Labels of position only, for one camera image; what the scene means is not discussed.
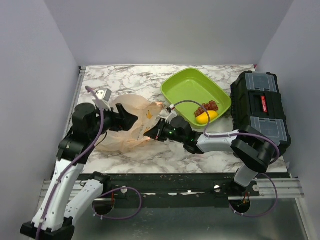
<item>red label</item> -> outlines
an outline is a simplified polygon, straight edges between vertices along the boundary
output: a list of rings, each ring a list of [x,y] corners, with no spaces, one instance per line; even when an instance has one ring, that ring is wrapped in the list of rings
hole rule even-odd
[[[265,96],[261,96],[261,102],[262,102],[263,112],[267,113],[268,109],[267,109],[267,102],[266,102],[266,97]]]

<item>crumpled bag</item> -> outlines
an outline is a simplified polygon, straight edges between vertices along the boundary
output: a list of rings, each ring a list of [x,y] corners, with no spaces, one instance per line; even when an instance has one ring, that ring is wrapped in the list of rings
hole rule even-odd
[[[124,109],[137,116],[138,120],[129,131],[108,131],[105,140],[96,147],[98,151],[126,153],[146,143],[150,138],[144,136],[144,133],[156,126],[157,117],[163,109],[162,102],[149,102],[143,96],[136,94],[120,95],[111,104],[115,110],[116,104],[122,104]]]

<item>marble surface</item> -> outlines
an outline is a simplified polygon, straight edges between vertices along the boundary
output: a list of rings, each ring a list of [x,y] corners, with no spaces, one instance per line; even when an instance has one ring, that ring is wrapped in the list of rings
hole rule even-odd
[[[243,71],[254,71],[253,65],[106,65],[89,66],[81,87],[78,103],[90,102],[92,97],[85,86],[106,87],[112,90],[111,100],[123,94],[138,94],[150,102],[169,103],[161,93],[161,84],[175,73],[193,67],[199,69],[230,94],[230,84]],[[230,112],[210,125],[210,133],[232,131]],[[150,140],[145,146],[128,153],[94,150],[83,173],[235,173],[243,163],[232,153],[210,152],[193,155],[176,142]],[[271,165],[268,172],[286,172],[283,158]]]

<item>yellow lemon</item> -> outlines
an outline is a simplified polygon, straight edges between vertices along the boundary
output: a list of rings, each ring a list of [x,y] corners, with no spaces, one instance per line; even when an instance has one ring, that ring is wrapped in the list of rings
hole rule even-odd
[[[210,116],[210,121],[212,119],[215,119],[218,117],[218,113],[216,111],[208,110],[209,116]],[[207,124],[208,123],[208,115],[206,112],[202,113],[201,115],[197,116],[195,118],[196,122],[198,124]]]

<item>bunch of grapes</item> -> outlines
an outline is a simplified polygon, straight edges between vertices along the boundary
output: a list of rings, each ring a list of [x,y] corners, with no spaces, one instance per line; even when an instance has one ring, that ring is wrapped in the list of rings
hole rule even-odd
[[[219,107],[216,104],[215,101],[210,101],[209,103],[203,103],[202,106],[206,109],[206,110],[213,110],[213,111],[218,111]],[[198,117],[199,115],[203,114],[205,112],[205,110],[203,110],[202,107],[199,107],[197,109],[197,111],[194,112],[195,117]]]

